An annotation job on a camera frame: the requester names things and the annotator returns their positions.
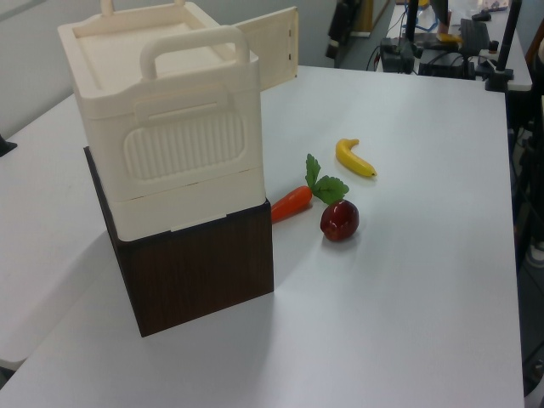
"open lid flap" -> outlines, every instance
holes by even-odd
[[[298,69],[298,9],[286,8],[235,24],[258,56],[261,91],[294,78]]]

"toy carrot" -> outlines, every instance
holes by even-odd
[[[323,176],[318,180],[317,176],[320,170],[320,164],[312,155],[308,154],[306,157],[307,185],[297,187],[272,206],[272,223],[291,217],[308,208],[312,196],[316,196],[327,205],[343,199],[349,191],[349,187],[335,177]]]

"yellow banana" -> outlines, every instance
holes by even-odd
[[[358,145],[358,139],[340,139],[337,143],[337,159],[345,167],[360,176],[372,177],[376,176],[374,167],[358,157],[351,148]]]

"gray wall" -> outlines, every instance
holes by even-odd
[[[21,0],[21,3],[33,1]],[[57,26],[99,13],[99,0],[45,0],[2,20],[0,15],[0,134],[7,138],[71,94]],[[116,0],[116,9],[168,3]],[[336,0],[195,0],[219,24],[233,24],[298,6],[301,65],[332,67],[325,57]]]

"toy apple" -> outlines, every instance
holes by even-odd
[[[328,240],[345,240],[359,227],[359,210],[348,200],[335,201],[323,212],[320,227]]]

